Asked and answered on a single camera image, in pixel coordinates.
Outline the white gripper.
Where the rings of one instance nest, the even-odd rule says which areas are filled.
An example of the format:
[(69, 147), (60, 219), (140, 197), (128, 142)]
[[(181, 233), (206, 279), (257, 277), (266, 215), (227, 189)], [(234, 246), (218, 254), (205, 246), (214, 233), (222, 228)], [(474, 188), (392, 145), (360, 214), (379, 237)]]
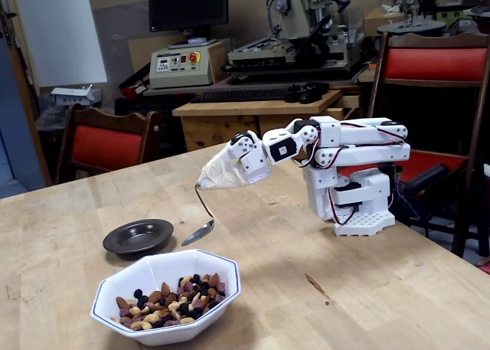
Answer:
[(237, 171), (247, 184), (253, 184), (270, 175), (263, 142), (256, 133), (235, 134), (227, 144), (226, 150), (232, 159), (237, 159)]

